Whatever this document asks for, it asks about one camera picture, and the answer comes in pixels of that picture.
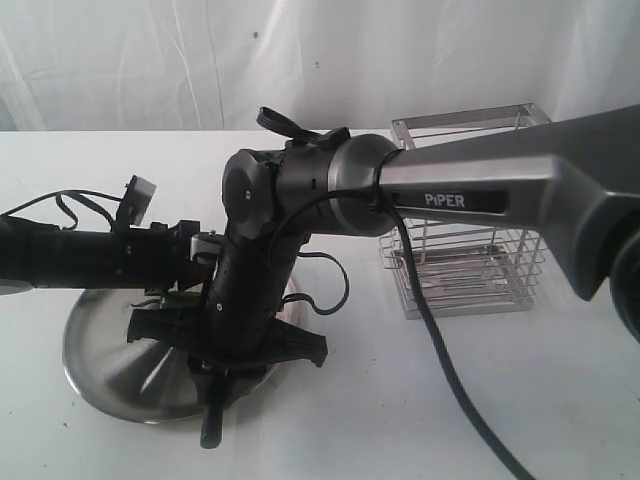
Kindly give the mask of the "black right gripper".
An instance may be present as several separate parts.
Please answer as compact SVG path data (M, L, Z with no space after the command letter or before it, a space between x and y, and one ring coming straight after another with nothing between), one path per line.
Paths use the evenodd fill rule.
M212 317L206 337L221 356L245 357L264 338L266 365L308 360L321 368L328 355L325 336L276 319L281 298L305 234L284 235L274 246L270 235L248 239L228 234L211 290ZM127 342L151 339L190 356L204 358L200 307L133 310Z

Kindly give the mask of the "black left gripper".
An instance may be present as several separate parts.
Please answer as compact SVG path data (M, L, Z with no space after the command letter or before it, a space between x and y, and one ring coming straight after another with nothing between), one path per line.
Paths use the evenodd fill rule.
M191 237L200 223L181 220L173 227L153 222L149 229L130 228L117 265L119 288L185 291L202 284L210 267L190 258Z

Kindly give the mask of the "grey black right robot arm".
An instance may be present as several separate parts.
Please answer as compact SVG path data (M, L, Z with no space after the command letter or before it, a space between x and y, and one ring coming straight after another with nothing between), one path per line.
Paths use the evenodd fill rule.
M193 307L135 310L131 339L217 368L321 364L325 339L276 319L302 245L314 234L379 236L405 218L537 232L575 294L590 300L608 283L638 334L637 106L412 150L345 128L304 130L268 108L258 120L287 141L227 161L211 285Z

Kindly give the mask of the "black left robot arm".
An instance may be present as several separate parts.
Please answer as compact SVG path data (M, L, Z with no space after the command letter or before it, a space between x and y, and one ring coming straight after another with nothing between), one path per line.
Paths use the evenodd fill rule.
M1 293L31 289L191 288L210 268L191 260L197 221L149 229L70 231L22 218L1 221Z

